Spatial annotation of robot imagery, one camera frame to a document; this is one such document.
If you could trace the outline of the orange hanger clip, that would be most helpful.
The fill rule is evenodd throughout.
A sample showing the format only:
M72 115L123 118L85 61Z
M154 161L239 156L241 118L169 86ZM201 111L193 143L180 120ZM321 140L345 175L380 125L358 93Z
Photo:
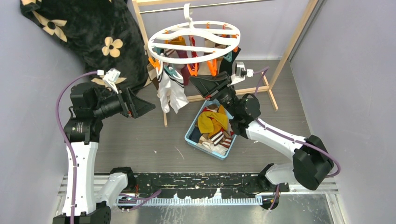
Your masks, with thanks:
M215 77L217 75L217 59L214 58L212 60L207 61L207 67L210 71L210 74Z

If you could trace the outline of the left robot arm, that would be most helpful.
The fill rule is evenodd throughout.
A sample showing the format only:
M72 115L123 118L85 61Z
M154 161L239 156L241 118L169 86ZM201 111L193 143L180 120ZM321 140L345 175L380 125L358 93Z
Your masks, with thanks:
M139 118L155 105L137 97L133 90L100 89L93 83L71 87L70 118L60 127L68 155L66 199L55 224L108 224L111 209L122 191L132 192L137 180L130 167L113 168L104 186L94 191L94 166L103 120L116 114Z

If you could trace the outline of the white round clip hanger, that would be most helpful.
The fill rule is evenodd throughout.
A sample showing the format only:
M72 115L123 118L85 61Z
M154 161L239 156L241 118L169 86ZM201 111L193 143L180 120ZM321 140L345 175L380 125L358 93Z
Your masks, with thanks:
M147 43L150 56L171 64L201 63L225 56L240 44L240 30L221 21L195 21L191 7L183 7L184 23L172 25L153 34ZM161 51L174 50L192 53L187 58L166 56Z

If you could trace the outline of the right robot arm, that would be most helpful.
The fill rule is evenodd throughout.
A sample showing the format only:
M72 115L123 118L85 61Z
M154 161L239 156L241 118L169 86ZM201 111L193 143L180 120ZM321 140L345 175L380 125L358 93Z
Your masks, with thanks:
M256 94L238 97L226 72L215 77L192 76L190 82L200 95L217 100L232 116L230 125L236 135L263 143L290 159L290 163L268 165L259 179L262 190L270 192L280 183L298 182L316 190L325 178L341 172L339 162L329 155L322 140L302 137L276 128L259 118L260 103Z

